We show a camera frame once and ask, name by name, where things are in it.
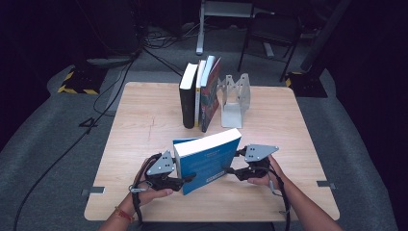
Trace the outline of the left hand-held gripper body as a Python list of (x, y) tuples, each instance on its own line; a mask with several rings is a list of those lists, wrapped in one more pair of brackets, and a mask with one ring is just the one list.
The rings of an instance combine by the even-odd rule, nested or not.
[(149, 164), (145, 173), (145, 180), (156, 191), (172, 189), (179, 192), (184, 180), (169, 176), (175, 170), (173, 158), (167, 150), (164, 153), (153, 155), (154, 162)]

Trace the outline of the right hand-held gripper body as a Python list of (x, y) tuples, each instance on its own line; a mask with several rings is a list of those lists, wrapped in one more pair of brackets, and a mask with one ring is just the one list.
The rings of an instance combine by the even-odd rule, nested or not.
[(268, 173), (269, 159), (268, 156), (279, 150), (276, 145), (249, 144), (247, 145), (244, 160), (248, 163), (248, 178), (262, 178)]

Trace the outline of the blue book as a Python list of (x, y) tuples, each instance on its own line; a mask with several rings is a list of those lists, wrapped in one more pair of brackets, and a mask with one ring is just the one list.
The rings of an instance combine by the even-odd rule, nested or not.
[(183, 195), (223, 176), (232, 164), (241, 137), (240, 131), (234, 128), (202, 138), (174, 140), (177, 176), (183, 179), (193, 176), (183, 185)]

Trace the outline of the white expandable metal book rack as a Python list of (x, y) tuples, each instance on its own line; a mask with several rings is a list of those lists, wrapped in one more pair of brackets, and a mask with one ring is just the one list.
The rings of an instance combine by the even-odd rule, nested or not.
[(247, 73), (235, 81), (227, 75), (218, 82), (221, 95), (221, 126), (224, 128), (242, 128), (243, 118), (250, 107), (250, 81)]

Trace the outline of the black book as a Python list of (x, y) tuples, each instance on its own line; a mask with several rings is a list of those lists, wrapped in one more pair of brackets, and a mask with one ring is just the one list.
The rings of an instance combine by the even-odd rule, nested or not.
[(194, 126), (196, 71), (197, 64), (188, 63), (179, 84), (182, 121), (188, 129)]

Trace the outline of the red book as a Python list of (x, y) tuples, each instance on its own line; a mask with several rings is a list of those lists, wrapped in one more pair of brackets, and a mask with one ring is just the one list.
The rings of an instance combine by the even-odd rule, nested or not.
[(220, 58), (210, 55), (200, 81), (200, 125), (206, 133), (219, 105), (217, 99), (218, 74)]

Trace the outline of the person's right hand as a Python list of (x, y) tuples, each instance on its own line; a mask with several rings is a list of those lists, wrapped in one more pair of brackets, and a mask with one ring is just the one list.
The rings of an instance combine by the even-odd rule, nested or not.
[(249, 184), (268, 187), (272, 183), (275, 190), (281, 191), (284, 186), (285, 174), (272, 155), (268, 156), (270, 172), (262, 178), (248, 178)]

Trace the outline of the person's left hand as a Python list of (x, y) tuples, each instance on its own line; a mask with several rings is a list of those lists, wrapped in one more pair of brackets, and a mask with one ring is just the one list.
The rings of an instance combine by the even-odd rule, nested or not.
[(136, 174), (134, 182), (132, 183), (133, 186), (141, 189), (141, 192), (137, 193), (140, 201), (140, 206), (146, 205), (156, 198), (162, 198), (173, 194), (172, 189), (154, 190), (144, 182), (144, 174), (146, 172), (147, 166), (150, 163), (153, 163), (153, 160), (149, 160), (148, 158), (143, 161), (142, 166), (139, 172)]

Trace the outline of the black stand base striped edge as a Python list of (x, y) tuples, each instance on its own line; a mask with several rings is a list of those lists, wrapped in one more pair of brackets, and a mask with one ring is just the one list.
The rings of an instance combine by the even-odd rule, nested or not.
[(296, 97), (326, 98), (327, 93), (319, 78), (312, 78), (307, 73), (288, 72), (285, 84)]
[(83, 68), (74, 66), (65, 76), (58, 93), (99, 94), (107, 72), (106, 68), (96, 66)]

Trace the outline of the black chair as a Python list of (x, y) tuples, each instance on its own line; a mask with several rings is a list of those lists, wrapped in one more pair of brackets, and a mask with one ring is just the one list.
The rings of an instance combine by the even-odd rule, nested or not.
[(273, 58), (274, 61), (285, 64), (279, 79), (279, 81), (282, 82), (286, 76), (288, 66), (292, 60), (300, 35), (301, 22), (297, 15), (285, 15), (281, 13), (253, 14), (248, 20), (237, 70), (241, 70), (243, 55), (251, 40), (285, 47), (287, 51), (280, 59)]

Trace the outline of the white desk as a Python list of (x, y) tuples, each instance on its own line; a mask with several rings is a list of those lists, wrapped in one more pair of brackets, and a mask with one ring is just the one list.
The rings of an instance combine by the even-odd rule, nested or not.
[(197, 36), (195, 54), (200, 56), (204, 52), (204, 22), (206, 16), (249, 18), (250, 12), (250, 3), (201, 0), (199, 10), (199, 32)]

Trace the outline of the dark slanted stand post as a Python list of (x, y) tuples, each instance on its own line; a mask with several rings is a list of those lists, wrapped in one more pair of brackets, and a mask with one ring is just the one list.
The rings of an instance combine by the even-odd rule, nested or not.
[(305, 71), (310, 71), (317, 63), (318, 56), (323, 52), (323, 47), (329, 40), (331, 34), (337, 27), (338, 23), (344, 15), (344, 12), (348, 8), (351, 0), (337, 0), (338, 3), (332, 11), (331, 15), (327, 18), (325, 25), (319, 32), (314, 44), (310, 51), (303, 60), (300, 68)]

